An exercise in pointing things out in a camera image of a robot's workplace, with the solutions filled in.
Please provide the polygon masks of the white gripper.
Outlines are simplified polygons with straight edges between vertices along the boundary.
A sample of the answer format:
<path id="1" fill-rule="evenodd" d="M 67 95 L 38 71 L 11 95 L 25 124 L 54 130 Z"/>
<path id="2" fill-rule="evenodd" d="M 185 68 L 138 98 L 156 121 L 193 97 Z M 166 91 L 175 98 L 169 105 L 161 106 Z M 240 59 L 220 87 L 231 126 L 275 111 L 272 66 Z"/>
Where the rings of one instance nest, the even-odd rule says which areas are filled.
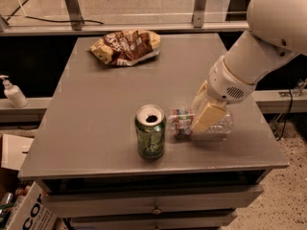
<path id="1" fill-rule="evenodd" d="M 203 82 L 192 101 L 191 108 L 200 113 L 194 119 L 191 129 L 196 132 L 206 131 L 225 116 L 226 109 L 209 103 L 210 97 L 228 104 L 238 104 L 249 96 L 255 87 L 255 84 L 243 83 L 234 77 L 224 63 L 224 56 L 221 56 L 211 67 L 207 81 Z"/>

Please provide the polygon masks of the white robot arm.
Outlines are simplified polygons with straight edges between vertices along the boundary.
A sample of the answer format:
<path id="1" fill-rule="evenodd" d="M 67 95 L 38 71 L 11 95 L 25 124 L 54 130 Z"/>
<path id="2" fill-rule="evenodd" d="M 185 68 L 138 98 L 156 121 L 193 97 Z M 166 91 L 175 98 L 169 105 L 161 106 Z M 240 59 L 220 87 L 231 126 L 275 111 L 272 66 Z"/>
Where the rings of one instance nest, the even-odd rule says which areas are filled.
<path id="1" fill-rule="evenodd" d="M 268 73 L 307 55 L 307 0 L 250 0 L 247 23 L 192 102 L 191 129 L 196 132 L 219 122 L 226 107 L 242 102 Z"/>

